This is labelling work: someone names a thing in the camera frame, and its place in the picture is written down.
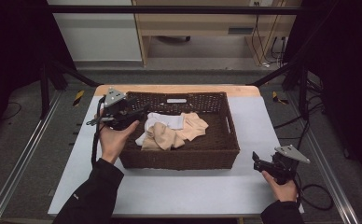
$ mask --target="black cable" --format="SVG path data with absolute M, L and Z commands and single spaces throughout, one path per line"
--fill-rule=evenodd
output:
M 313 88 L 313 87 L 310 87 L 310 86 L 306 87 L 306 90 L 314 91 L 315 93 L 321 93 L 321 91 L 318 91 L 316 88 Z
M 276 62 L 272 62 L 272 61 L 270 61 L 270 60 L 268 60 L 266 58 L 265 51 L 263 50 L 262 40 L 260 39 L 260 34 L 259 34 L 259 29 L 258 29 L 258 20 L 259 20 L 259 15 L 257 15 L 257 20 L 256 20 L 256 25 L 255 25 L 254 31 L 257 31 L 258 40 L 259 40 L 259 44 L 260 44 L 260 49 L 262 50 L 262 56 L 269 64 L 276 63 Z
M 255 45 L 254 45 L 254 34 L 255 34 L 255 31 L 256 31 L 256 28 L 257 28 L 257 23 L 258 23 L 258 20 L 256 21 L 256 26 L 255 26 L 255 29 L 254 29 L 253 34 L 251 36 L 251 45 L 253 46 L 253 50 L 257 55 L 257 59 L 258 59 L 259 64 L 262 64 L 262 62 L 260 61 L 260 59 L 258 57 L 258 53 L 257 53 L 257 50 L 255 49 Z
M 307 79 L 307 84 L 308 84 L 308 90 L 311 91 L 315 91 L 318 94 L 323 93 L 322 88 L 320 88 L 319 85 L 315 84 L 313 81 L 311 81 L 310 79 Z
M 16 102 L 8 102 L 9 105 L 18 105 L 18 111 L 16 111 L 13 115 L 6 117 L 6 118 L 2 118 L 1 120 L 6 120 L 6 119 L 11 119 L 13 117 L 15 117 L 17 114 L 19 114 L 19 112 L 21 112 L 21 104 L 16 103 Z
M 283 67 L 283 59 L 284 59 L 284 54 L 285 54 L 285 37 L 282 38 L 283 39 L 283 46 L 281 47 L 281 66 Z
M 280 4 L 280 7 L 283 6 L 283 3 L 284 3 L 284 0 L 282 0 L 282 2 L 281 2 L 281 4 Z M 276 24 L 278 17 L 279 17 L 279 15 L 276 15 L 276 17 L 275 17 L 275 19 L 274 19 L 274 22 L 272 23 L 271 31 L 269 32 L 269 36 L 272 35 L 272 32 L 273 32 L 273 30 L 274 30 L 274 25 Z M 269 60 L 266 58 L 266 55 L 265 55 L 265 53 L 264 53 L 264 48 L 263 48 L 262 42 L 261 42 L 261 40 L 260 40 L 259 29 L 258 29 L 258 18 L 257 18 L 257 22 L 256 22 L 256 29 L 257 29 L 257 34 L 258 34 L 260 46 L 261 46 L 261 49 L 262 49 L 262 55 L 263 55 L 263 57 L 264 57 L 265 60 L 268 61 L 269 63 L 277 63 L 277 61 L 276 61 L 276 62 L 271 62 L 271 61 L 269 61 Z M 277 40 L 277 36 L 274 38 L 273 44 L 271 45 L 271 56 L 272 56 L 272 57 L 273 57 L 273 47 L 274 47 L 274 43 L 276 42 L 276 40 Z
M 297 148 L 300 148 L 303 136 L 307 133 L 307 131 L 309 130 L 309 127 L 310 127 L 310 121 L 307 120 L 306 123 L 305 123 L 305 126 L 303 128 L 302 134 L 300 135 L 300 139 L 298 141 Z
M 91 166 L 94 166 L 94 164 L 96 163 L 97 145 L 99 144 L 100 131 L 103 129 L 103 128 L 100 129 L 100 123 L 102 121 L 102 115 L 100 114 L 100 109 L 102 107 L 102 104 L 104 103 L 104 100 L 105 96 L 99 100 L 99 104 L 97 105 L 96 116 L 98 116 L 98 118 L 96 120 L 96 133 L 93 136 L 93 144 L 91 149 L 91 158 L 90 158 Z
M 310 101 L 311 101 L 312 99 L 314 99 L 314 98 L 316 98 L 316 97 L 320 97 L 320 96 L 315 95 L 315 96 L 311 97 L 311 98 L 308 100 L 308 104 L 310 103 Z M 310 109 L 308 110 L 308 111 L 309 111 L 309 115 L 313 114 L 313 112 L 315 112 L 314 110 L 315 110 L 318 106 L 320 106 L 320 105 L 322 105 L 322 104 L 323 104 L 323 103 L 319 103 L 319 104 L 313 106 L 312 108 L 310 108 Z M 273 126 L 273 129 L 282 128 L 282 127 L 284 127 L 284 126 L 286 126 L 286 125 L 288 125 L 288 124 L 291 124 L 291 123 L 297 121 L 297 120 L 300 119 L 300 118 L 302 118 L 302 115 L 300 115 L 300 116 L 298 116 L 298 117 L 296 117 L 296 118 L 294 118 L 294 119 L 292 119 L 292 120 L 289 120 L 289 121 L 287 121 L 287 122 L 285 122 L 285 123 L 283 123 L 283 124 L 279 124 L 279 125 Z
M 284 139 L 284 140 L 288 140 L 288 139 L 300 139 L 300 137 L 287 137 L 287 138 L 278 138 L 278 139 Z
M 273 43 L 271 44 L 271 56 L 273 57 L 273 58 L 277 58 L 277 57 L 274 57 L 274 55 L 273 55 L 273 48 L 274 48 L 274 45 L 276 44 L 276 41 L 277 41 L 277 36 L 274 38 L 274 40 L 273 40 Z
M 327 196 L 329 197 L 329 200 L 330 200 L 330 204 L 328 207 L 319 207 L 315 204 L 313 204 L 312 202 L 308 201 L 306 198 L 302 197 L 301 199 L 306 202 L 308 205 L 310 205 L 311 207 L 315 208 L 315 209 L 318 209 L 318 210 L 321 210 L 321 211 L 328 211 L 330 210 L 333 205 L 334 205 L 334 202 L 333 202 L 333 198 L 332 196 L 330 195 L 329 191 L 327 189 L 325 189 L 324 187 L 320 186 L 320 185 L 317 185 L 317 184 L 309 184 L 309 185 L 306 185 L 302 188 L 302 192 L 306 191 L 306 189 L 308 188 L 312 188 L 312 187 L 316 187 L 316 188 L 319 188 L 321 190 L 323 190 Z
M 295 180 L 295 178 L 292 179 L 292 181 L 294 181 L 295 183 L 295 187 L 297 188 L 297 193 L 298 193 L 298 197 L 297 197 L 297 207 L 300 207 L 300 204 L 302 202 L 302 189 L 300 188 L 299 184 L 297 183 L 297 181 Z

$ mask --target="white wall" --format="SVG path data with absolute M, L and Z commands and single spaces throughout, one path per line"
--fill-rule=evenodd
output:
M 129 6 L 130 0 L 48 0 L 50 5 Z M 74 61 L 142 61 L 133 14 L 54 14 Z

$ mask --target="floor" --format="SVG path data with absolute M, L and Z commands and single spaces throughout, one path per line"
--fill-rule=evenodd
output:
M 152 42 L 146 66 L 118 63 L 113 66 L 80 67 L 85 76 L 103 83 L 146 84 L 239 84 L 251 83 L 276 69 L 257 67 L 251 53 L 240 37 L 198 37 L 189 42 L 184 38 L 157 37 Z M 273 126 L 297 117 L 297 91 L 283 91 L 278 77 L 259 88 L 265 100 Z M 12 175 L 15 185 L 9 189 L 8 197 L 0 197 L 0 223 L 50 223 L 48 216 L 51 197 L 56 190 L 69 153 L 73 148 L 81 121 L 94 88 L 67 76 L 69 87 L 57 92 L 51 88 L 50 96 L 59 98 L 59 105 L 48 120 L 39 143 L 29 140 L 35 127 L 40 125 L 39 83 L 16 90 L 9 99 L 10 104 L 0 123 L 0 195 L 19 158 L 31 146 L 20 175 Z M 72 106 L 78 91 L 84 96 L 78 106 Z M 272 93 L 289 104 L 274 102 Z M 320 104 L 314 97 L 311 108 Z M 341 142 L 321 106 L 312 111 L 310 129 L 300 142 L 300 150 L 312 160 L 310 166 L 300 165 L 299 175 L 303 186 L 318 184 L 331 192 L 335 206 L 328 211 L 313 208 L 306 202 L 303 218 L 308 223 L 362 223 L 362 168 L 358 161 L 347 160 L 342 154 Z M 275 129 L 282 145 L 299 143 L 306 121 L 299 119 L 284 128 Z M 325 207 L 330 200 L 318 188 L 306 189 L 304 196 L 314 204 Z M 244 223 L 259 223 L 258 218 L 246 218 Z

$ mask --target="cable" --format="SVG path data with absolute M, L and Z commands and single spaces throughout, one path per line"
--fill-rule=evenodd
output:
M 273 43 L 271 44 L 271 56 L 273 57 L 273 58 L 277 58 L 277 57 L 275 57 L 274 55 L 273 55 L 273 48 L 274 48 L 274 44 L 276 43 L 276 41 L 277 41 L 277 36 L 274 38 L 274 40 L 273 40 Z
M 265 52 L 264 52 L 264 50 L 263 50 L 262 40 L 260 39 L 260 34 L 259 34 L 259 29 L 258 29 L 258 20 L 259 20 L 259 15 L 257 15 L 256 25 L 255 25 L 255 29 L 254 29 L 254 32 L 253 32 L 253 35 L 252 35 L 252 44 L 253 44 L 254 52 L 256 53 L 256 55 L 258 55 L 258 54 L 257 54 L 257 50 L 256 50 L 255 47 L 254 47 L 254 34 L 255 34 L 255 32 L 257 31 L 258 40 L 259 40 L 259 44 L 260 44 L 260 49 L 262 50 L 262 56 L 263 56 L 263 58 L 264 58 L 269 64 L 271 64 L 271 63 L 276 63 L 276 62 L 272 62 L 272 61 L 270 61 L 270 60 L 268 60 L 268 59 L 266 58 Z
M 320 185 L 317 185 L 317 184 L 309 184 L 309 185 L 306 185 L 302 188 L 302 192 L 306 191 L 306 189 L 309 189 L 309 188 L 312 188 L 312 187 L 316 187 L 316 188 L 319 188 L 321 190 L 323 190 L 327 196 L 329 197 L 329 200 L 330 200 L 330 204 L 328 207 L 319 207 L 313 203 L 311 203 L 310 201 L 308 201 L 306 198 L 302 197 L 301 199 L 306 202 L 308 205 L 310 205 L 311 207 L 315 208 L 315 209 L 318 209 L 318 210 L 321 210 L 321 211 L 328 211 L 330 210 L 333 205 L 334 205 L 334 202 L 333 202 L 333 198 L 332 196 L 330 195 L 329 191 L 327 189 L 325 189 L 324 187 L 320 186 Z
M 277 59 L 276 59 L 276 64 L 277 64 L 277 67 L 278 67 L 278 68 L 281 68 L 282 66 L 281 66 L 281 64 L 279 63 L 279 58 L 280 58 L 280 56 L 277 57 Z
M 1 120 L 11 119 L 11 118 L 15 117 L 17 114 L 19 114 L 19 112 L 21 112 L 21 104 L 16 103 L 16 102 L 8 102 L 8 104 L 9 105 L 18 105 L 19 106 L 18 111 L 16 111 L 13 115 L 3 118 Z
M 319 85 L 311 81 L 310 79 L 307 79 L 307 84 L 308 84 L 308 90 L 314 91 L 319 94 L 323 92 L 323 89 Z
M 100 129 L 100 123 L 102 121 L 102 115 L 100 114 L 100 109 L 102 104 L 105 101 L 105 96 L 103 96 L 100 100 L 99 100 L 99 104 L 97 105 L 97 112 L 96 115 L 100 115 L 99 118 L 96 120 L 96 133 L 93 136 L 93 144 L 92 144 L 92 148 L 91 148 L 91 158 L 90 158 L 90 162 L 91 162 L 91 166 L 94 166 L 94 164 L 96 163 L 96 157 L 97 157 L 97 145 L 99 144 L 99 139 L 100 139 L 100 131 L 103 129 Z
M 314 99 L 314 98 L 321 98 L 321 95 L 312 96 L 311 98 L 309 98 L 308 103 L 310 103 L 311 100 Z M 323 105 L 323 103 L 318 103 L 318 104 L 314 105 L 312 108 L 309 109 L 309 114 L 314 113 L 314 112 L 316 111 L 316 109 L 317 109 L 317 108 L 320 108 L 320 106 L 322 106 L 322 105 Z M 275 126 L 275 127 L 279 127 L 279 128 L 280 128 L 280 127 L 284 127 L 284 126 L 286 126 L 287 124 L 292 123 L 292 122 L 295 122 L 296 120 L 298 120 L 298 119 L 300 119 L 300 118 L 301 118 L 301 116 L 298 116 L 297 118 L 294 118 L 294 119 L 292 119 L 292 120 L 290 120 L 290 121 L 288 121 L 288 122 L 286 122 L 286 123 L 284 123 L 284 124 L 282 124 L 282 125 L 278 125 L 278 126 Z M 301 141 L 302 141 L 302 139 L 303 139 L 303 136 L 308 132 L 309 128 L 310 128 L 310 121 L 307 120 L 306 123 L 305 123 L 305 125 L 304 125 L 303 131 L 302 131 L 300 137 L 298 137 L 298 138 L 283 138 L 283 139 L 299 139 L 299 141 L 298 141 L 298 146 L 297 146 L 297 149 L 299 149 L 299 148 L 300 148 L 300 145 L 301 145 Z M 324 187 L 322 187 L 322 186 L 320 186 L 320 185 L 317 185 L 317 184 L 309 184 L 309 185 L 306 185 L 306 186 L 303 187 L 298 172 L 296 172 L 296 176 L 298 177 L 299 182 L 296 181 L 295 177 L 293 178 L 293 181 L 294 181 L 294 183 L 295 183 L 295 185 L 296 185 L 296 188 L 297 188 L 297 191 L 298 191 L 298 195 L 299 195 L 299 197 L 297 198 L 297 205 L 298 205 L 298 207 L 300 206 L 300 204 L 301 204 L 302 201 L 304 201 L 305 203 L 307 203 L 307 204 L 310 205 L 311 207 L 313 207 L 313 208 L 315 208 L 315 209 L 318 209 L 318 210 L 321 210 L 321 211 L 328 211 L 328 210 L 330 210 L 330 209 L 333 207 L 333 205 L 334 205 L 333 198 L 332 198 L 332 196 L 330 195 L 330 193 L 329 193 L 329 191 L 328 191 L 327 189 L 325 189 Z M 313 188 L 313 187 L 322 189 L 322 190 L 327 194 L 328 198 L 330 199 L 330 204 L 329 204 L 329 206 L 327 206 L 327 207 L 320 207 L 320 206 L 318 206 L 318 205 L 316 205 L 316 204 L 313 204 L 312 202 L 308 201 L 308 200 L 303 196 L 303 192 L 306 191 L 306 189 Z
M 281 47 L 281 66 L 283 67 L 284 64 L 283 64 L 283 59 L 284 59 L 284 54 L 285 54 L 285 37 L 282 37 L 282 40 L 283 40 L 283 46 Z

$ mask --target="brown wicker basket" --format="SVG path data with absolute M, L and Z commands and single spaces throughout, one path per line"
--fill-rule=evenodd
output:
M 134 141 L 144 132 L 145 117 L 119 156 L 125 168 L 231 169 L 240 148 L 225 92 L 128 92 L 127 97 L 137 99 L 135 108 L 150 103 L 149 112 L 167 115 L 196 112 L 209 127 L 206 135 L 198 136 L 193 141 L 186 140 L 182 147 L 170 151 L 141 150 Z M 169 99 L 184 103 L 168 103 Z

